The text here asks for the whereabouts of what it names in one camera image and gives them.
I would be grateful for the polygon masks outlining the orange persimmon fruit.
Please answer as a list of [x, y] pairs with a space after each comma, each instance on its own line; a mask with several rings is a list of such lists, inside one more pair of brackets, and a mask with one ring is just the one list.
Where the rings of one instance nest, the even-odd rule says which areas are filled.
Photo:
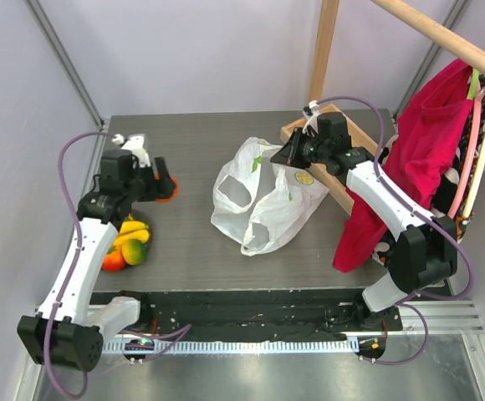
[[167, 203], [177, 198], [179, 184], [175, 177], [168, 176], [167, 178], [161, 178], [159, 175], [156, 175], [155, 178], [157, 190], [156, 202]]

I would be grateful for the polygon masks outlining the white plastic bag lemon print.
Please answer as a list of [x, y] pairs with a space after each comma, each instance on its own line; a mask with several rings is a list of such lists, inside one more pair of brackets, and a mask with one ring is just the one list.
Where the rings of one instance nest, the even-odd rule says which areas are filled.
[[267, 254], [299, 233], [329, 189], [305, 170], [274, 164], [281, 147], [248, 138], [220, 170], [211, 223], [244, 256]]

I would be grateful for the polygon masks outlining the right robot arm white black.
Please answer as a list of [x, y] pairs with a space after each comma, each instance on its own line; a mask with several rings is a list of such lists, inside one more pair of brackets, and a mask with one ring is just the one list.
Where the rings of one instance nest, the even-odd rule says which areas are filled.
[[457, 228], [448, 217], [435, 217], [401, 190], [374, 156], [352, 144], [345, 116], [320, 114], [315, 128], [296, 128], [271, 162], [298, 169], [321, 164], [378, 215], [395, 239], [388, 272], [357, 295], [352, 318], [370, 330], [383, 313], [412, 293], [453, 276], [457, 271]]

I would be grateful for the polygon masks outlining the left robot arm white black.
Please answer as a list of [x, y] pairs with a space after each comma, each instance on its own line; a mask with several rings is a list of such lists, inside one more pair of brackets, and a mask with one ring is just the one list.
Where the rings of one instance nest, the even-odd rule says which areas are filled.
[[154, 162], [140, 166], [129, 150], [103, 153], [91, 191], [72, 210], [79, 228], [52, 289], [35, 315], [18, 322], [18, 336], [35, 363], [88, 373], [116, 334], [151, 327], [154, 313], [142, 292], [124, 290], [98, 312], [88, 309], [102, 263], [133, 204], [167, 201], [176, 194], [164, 158]]

